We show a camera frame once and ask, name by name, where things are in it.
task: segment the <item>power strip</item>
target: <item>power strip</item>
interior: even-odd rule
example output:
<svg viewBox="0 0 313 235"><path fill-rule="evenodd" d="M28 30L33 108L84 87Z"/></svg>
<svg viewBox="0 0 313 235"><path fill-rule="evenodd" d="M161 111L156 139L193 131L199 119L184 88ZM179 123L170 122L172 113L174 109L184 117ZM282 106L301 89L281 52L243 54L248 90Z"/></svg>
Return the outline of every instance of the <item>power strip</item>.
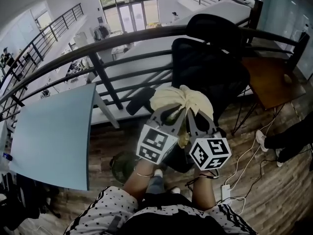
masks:
<svg viewBox="0 0 313 235"><path fill-rule="evenodd" d="M230 199L230 185L222 186L222 202L224 204L229 204L231 202Z"/></svg>

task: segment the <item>crumpled cloth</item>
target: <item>crumpled cloth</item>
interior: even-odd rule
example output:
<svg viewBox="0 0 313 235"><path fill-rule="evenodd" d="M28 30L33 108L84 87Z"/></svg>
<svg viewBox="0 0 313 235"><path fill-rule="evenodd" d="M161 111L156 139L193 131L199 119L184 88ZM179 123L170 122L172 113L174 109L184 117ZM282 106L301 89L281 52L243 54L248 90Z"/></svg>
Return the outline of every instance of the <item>crumpled cloth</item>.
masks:
<svg viewBox="0 0 313 235"><path fill-rule="evenodd" d="M160 107L174 103L181 104L181 107L172 113L169 118L175 118L175 115L181 109L186 108L187 111L191 109L195 115L201 110L213 120L213 107L210 100L201 92L191 90L185 85L181 85L179 89L167 87L158 90L150 99L150 105L154 111ZM184 148L188 144L189 138L186 130L186 122L184 121L179 130L179 146Z"/></svg>

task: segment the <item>light blue board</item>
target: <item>light blue board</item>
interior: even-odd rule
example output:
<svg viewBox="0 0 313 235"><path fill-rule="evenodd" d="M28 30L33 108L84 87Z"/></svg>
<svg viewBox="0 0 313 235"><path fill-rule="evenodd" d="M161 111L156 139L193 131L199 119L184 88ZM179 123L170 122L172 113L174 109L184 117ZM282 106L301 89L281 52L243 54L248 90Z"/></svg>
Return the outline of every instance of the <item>light blue board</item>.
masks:
<svg viewBox="0 0 313 235"><path fill-rule="evenodd" d="M95 84L22 107L10 170L47 184L88 190L88 148Z"/></svg>

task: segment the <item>black and white cube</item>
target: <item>black and white cube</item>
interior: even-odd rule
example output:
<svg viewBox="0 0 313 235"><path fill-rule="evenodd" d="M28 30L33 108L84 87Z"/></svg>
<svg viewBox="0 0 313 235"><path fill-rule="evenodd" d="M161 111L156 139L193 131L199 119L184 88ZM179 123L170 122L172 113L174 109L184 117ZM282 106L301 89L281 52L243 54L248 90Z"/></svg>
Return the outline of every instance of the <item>black and white cube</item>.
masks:
<svg viewBox="0 0 313 235"><path fill-rule="evenodd" d="M145 124L140 134L136 155L158 165L171 152L177 140L178 137Z"/></svg>
<svg viewBox="0 0 313 235"><path fill-rule="evenodd" d="M190 152L200 170L221 168L231 156L225 138L196 139Z"/></svg>

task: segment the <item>white sneaker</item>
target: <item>white sneaker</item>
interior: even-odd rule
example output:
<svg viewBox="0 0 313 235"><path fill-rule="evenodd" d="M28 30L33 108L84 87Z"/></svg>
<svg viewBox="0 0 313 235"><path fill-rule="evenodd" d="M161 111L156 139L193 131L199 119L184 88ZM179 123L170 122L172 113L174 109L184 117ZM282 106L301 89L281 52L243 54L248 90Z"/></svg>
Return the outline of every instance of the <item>white sneaker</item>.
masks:
<svg viewBox="0 0 313 235"><path fill-rule="evenodd" d="M155 170L155 176L159 176L159 177L163 178L163 172L160 169L156 169Z"/></svg>
<svg viewBox="0 0 313 235"><path fill-rule="evenodd" d="M180 188L174 187L173 189L171 189L171 193L173 193L173 194L180 194Z"/></svg>
<svg viewBox="0 0 313 235"><path fill-rule="evenodd" d="M266 136L262 133L262 131L257 130L256 133L255 133L255 138L256 138L256 141L260 144L261 149L264 152L267 152L268 149L266 149L265 146L264 146L264 140L265 140Z"/></svg>
<svg viewBox="0 0 313 235"><path fill-rule="evenodd" d="M279 154L280 154L280 152L281 152L282 150L283 150L283 149L275 149L277 159L279 158ZM281 162L278 162L278 161L277 161L277 166L278 166L278 167L282 167L283 164L284 164L284 163L281 163Z"/></svg>

